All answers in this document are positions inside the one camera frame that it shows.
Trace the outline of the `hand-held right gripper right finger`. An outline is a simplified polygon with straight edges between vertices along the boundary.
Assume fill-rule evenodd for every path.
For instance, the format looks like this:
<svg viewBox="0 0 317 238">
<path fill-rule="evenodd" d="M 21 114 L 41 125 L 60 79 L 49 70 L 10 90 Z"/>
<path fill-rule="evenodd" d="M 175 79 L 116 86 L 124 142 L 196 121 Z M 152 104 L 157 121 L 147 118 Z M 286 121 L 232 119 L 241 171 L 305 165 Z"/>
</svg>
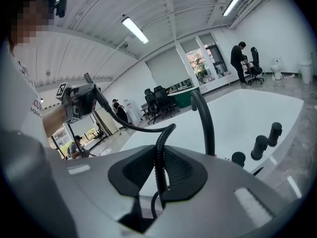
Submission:
<svg viewBox="0 0 317 238">
<path fill-rule="evenodd" d="M 204 187 L 190 200 L 167 203 L 147 229 L 151 238 L 273 238 L 303 204 L 288 202 L 239 165 L 174 147 L 208 172 Z"/>
</svg>

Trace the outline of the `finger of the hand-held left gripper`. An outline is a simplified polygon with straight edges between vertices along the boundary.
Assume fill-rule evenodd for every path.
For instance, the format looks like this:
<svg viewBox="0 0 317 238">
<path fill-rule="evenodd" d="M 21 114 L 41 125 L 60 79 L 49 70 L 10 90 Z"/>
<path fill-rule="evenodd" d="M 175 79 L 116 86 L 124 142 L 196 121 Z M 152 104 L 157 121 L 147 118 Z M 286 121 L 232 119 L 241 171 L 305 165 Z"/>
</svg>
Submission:
<svg viewBox="0 0 317 238">
<path fill-rule="evenodd" d="M 71 88 L 70 95 L 85 95 L 89 92 L 92 92 L 94 88 L 95 88 L 94 83 L 86 83 L 86 84 Z"/>
<path fill-rule="evenodd" d="M 93 113 L 95 111 L 96 101 L 97 100 L 94 96 L 94 93 L 92 92 L 89 92 L 83 95 L 80 98 L 80 103 L 81 103 L 80 115 L 84 117 Z"/>
</svg>

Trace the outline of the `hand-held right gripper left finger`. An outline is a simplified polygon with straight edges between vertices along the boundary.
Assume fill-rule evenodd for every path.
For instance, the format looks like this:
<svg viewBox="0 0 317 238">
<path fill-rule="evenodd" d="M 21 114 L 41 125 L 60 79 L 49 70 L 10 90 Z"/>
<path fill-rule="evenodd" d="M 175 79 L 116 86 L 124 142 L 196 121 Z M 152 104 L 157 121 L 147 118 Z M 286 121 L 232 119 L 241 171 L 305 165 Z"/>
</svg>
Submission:
<svg viewBox="0 0 317 238">
<path fill-rule="evenodd" d="M 110 217 L 81 190 L 56 150 L 19 131 L 0 133 L 0 171 L 23 216 L 22 237 L 142 238 L 153 223 L 137 204 Z"/>
</svg>

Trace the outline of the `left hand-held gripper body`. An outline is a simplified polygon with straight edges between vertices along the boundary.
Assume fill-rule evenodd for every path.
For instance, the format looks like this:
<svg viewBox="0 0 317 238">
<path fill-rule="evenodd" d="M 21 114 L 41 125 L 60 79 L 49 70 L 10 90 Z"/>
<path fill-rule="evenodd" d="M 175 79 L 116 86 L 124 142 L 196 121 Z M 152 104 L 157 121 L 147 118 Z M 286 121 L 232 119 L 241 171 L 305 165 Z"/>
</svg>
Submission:
<svg viewBox="0 0 317 238">
<path fill-rule="evenodd" d="M 72 87 L 69 83 L 61 83 L 56 98 L 65 107 L 65 123 L 74 123 L 80 118 L 80 111 L 77 102 L 79 102 L 79 87 Z"/>
</svg>

